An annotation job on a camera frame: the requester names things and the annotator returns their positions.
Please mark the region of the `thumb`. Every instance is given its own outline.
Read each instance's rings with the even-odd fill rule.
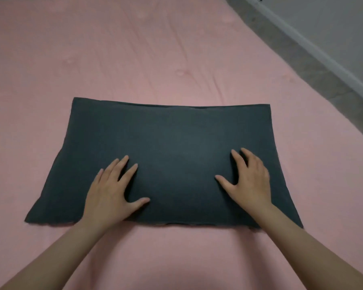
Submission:
[[[234,185],[228,182],[225,177],[215,175],[215,179],[219,182],[223,189],[226,190],[227,193],[230,193],[234,189]]]
[[[139,200],[136,200],[135,202],[130,203],[130,205],[131,205],[133,211],[136,211],[148,202],[150,202],[150,199],[147,197],[143,197],[143,198],[140,198]]]

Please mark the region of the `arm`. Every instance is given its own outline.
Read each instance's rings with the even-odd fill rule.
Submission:
[[[118,181],[127,161],[128,156],[116,159],[99,171],[87,194],[82,219],[0,290],[62,289],[106,231],[149,201],[126,202],[125,188],[137,170],[137,164],[133,165]]]
[[[363,274],[301,229],[271,203],[269,173],[262,161],[242,149],[234,150],[239,181],[232,185],[216,175],[230,197],[266,231],[308,290],[363,290]]]

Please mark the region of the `forearm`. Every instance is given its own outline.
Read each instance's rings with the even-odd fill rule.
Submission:
[[[252,212],[307,289],[363,289],[363,274],[271,205]]]
[[[79,221],[0,290],[62,289],[103,233]]]

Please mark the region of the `dark gray fabric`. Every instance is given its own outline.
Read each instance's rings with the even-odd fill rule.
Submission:
[[[179,107],[74,98],[66,137],[42,194],[25,221],[77,222],[100,168],[129,155],[139,169],[128,201],[151,202],[131,219],[146,224],[248,225],[258,227],[214,179],[236,183],[230,151],[245,147],[271,175],[272,202],[296,224],[274,143],[269,105]]]

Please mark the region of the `pink bed sheet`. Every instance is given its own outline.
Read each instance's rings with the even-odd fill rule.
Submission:
[[[363,272],[363,136],[225,0],[0,0],[0,286],[67,230],[23,220],[62,146],[74,96],[271,104],[306,230]],[[106,235],[66,285],[302,287],[264,233],[130,223]]]

